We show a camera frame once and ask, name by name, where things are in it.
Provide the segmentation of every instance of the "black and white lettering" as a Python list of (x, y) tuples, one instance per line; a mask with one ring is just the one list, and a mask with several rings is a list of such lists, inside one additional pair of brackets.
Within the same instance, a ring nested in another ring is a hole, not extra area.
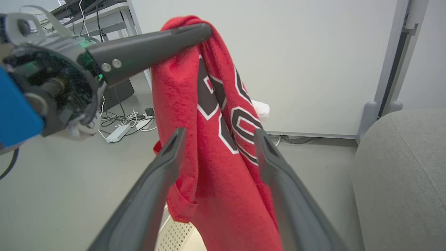
[(226, 106), (226, 93), (224, 92), (223, 81), (217, 79), (216, 77), (211, 76), (211, 83), (215, 90), (215, 96), (217, 97), (217, 101), (220, 105), (221, 110), (223, 110)]
[(237, 69), (234, 67), (235, 71), (235, 88), (237, 89), (237, 92), (239, 95), (244, 98), (246, 101), (248, 101), (250, 104), (252, 104), (251, 99), (249, 98), (248, 92), (245, 89), (245, 86), (242, 83), (242, 80), (240, 80), (240, 75), (237, 72)]
[(245, 149), (243, 149), (243, 147), (241, 147), (239, 144), (237, 144), (237, 146), (238, 146), (240, 152), (241, 152), (241, 153), (242, 153), (242, 154), (249, 160), (249, 162), (253, 163), (253, 164), (256, 165), (256, 166), (259, 166), (259, 164), (257, 163), (257, 158), (256, 158), (254, 155), (248, 153), (248, 152), (247, 152)]
[(223, 143), (228, 147), (228, 149), (231, 151), (232, 154), (239, 153), (237, 146), (235, 145), (235, 141), (232, 138), (231, 133), (229, 132), (226, 126), (226, 122), (221, 113), (219, 117), (219, 137), (223, 141)]
[(241, 121), (245, 121), (255, 128), (262, 128), (260, 120), (240, 106), (234, 107), (231, 110), (232, 130), (235, 131), (242, 139), (246, 140), (248, 143), (254, 144), (254, 132), (243, 128), (240, 124)]
[(214, 88), (209, 76), (207, 75), (206, 66), (201, 58), (201, 55), (199, 60), (197, 80), (198, 111), (200, 111), (206, 120), (209, 120), (217, 113), (219, 103), (215, 98)]

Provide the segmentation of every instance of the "gray sofa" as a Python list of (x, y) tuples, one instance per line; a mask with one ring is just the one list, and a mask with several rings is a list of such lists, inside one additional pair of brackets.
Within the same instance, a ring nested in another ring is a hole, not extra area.
[(382, 117), (351, 176), (366, 251), (446, 250), (446, 109)]

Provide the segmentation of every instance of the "white power strip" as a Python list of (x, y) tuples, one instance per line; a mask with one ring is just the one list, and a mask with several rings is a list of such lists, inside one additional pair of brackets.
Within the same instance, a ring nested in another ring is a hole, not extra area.
[(141, 130), (149, 129), (150, 125), (153, 122), (153, 117), (155, 117), (155, 116), (147, 116), (147, 114), (145, 114), (145, 113), (143, 114), (143, 116), (146, 117), (146, 120), (138, 122), (136, 124), (136, 130), (141, 129), (141, 127), (142, 127)]

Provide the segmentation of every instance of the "red fabric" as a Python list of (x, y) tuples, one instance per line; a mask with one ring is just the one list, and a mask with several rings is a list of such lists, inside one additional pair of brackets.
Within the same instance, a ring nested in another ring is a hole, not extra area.
[[(203, 22), (195, 16), (176, 17), (162, 30)], [(212, 36), (206, 42), (152, 68), (153, 102), (161, 141), (154, 151), (165, 145), (175, 129), (187, 128), (180, 176), (167, 197), (169, 212), (175, 221), (191, 221), (208, 251), (279, 251), (282, 246), (271, 192), (260, 178), (249, 136), (255, 129), (254, 124), (261, 125), (256, 122), (258, 117), (249, 97), (241, 94), (246, 90), (237, 80), (234, 63), (222, 38), (212, 29)], [(207, 70), (207, 78), (200, 79), (202, 69)], [(220, 107), (207, 117), (199, 109), (204, 102), (200, 92), (203, 86), (212, 93), (213, 99), (220, 97), (217, 104)], [(222, 93), (226, 95), (224, 104)], [(242, 113), (251, 114), (254, 124), (243, 118), (239, 118), (238, 125), (237, 118), (231, 124), (233, 115)], [(228, 135), (231, 142), (224, 143), (222, 137), (228, 138)]]

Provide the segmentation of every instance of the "desk leg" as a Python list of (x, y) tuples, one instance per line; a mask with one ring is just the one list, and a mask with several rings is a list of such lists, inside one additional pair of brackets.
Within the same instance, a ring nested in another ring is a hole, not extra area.
[[(135, 23), (133, 22), (132, 16), (130, 15), (130, 10), (125, 9), (121, 10), (122, 16), (124, 17), (125, 26), (127, 27), (127, 34), (129, 37), (136, 36), (138, 33), (136, 32)], [(149, 84), (150, 90), (152, 90), (152, 77), (150, 75), (150, 70), (144, 70), (145, 78), (147, 79), (147, 83)]]
[(133, 23), (132, 16), (130, 15), (130, 11), (128, 9), (121, 10), (121, 14), (124, 17), (125, 26), (127, 27), (127, 34), (129, 37), (136, 36), (135, 23)]

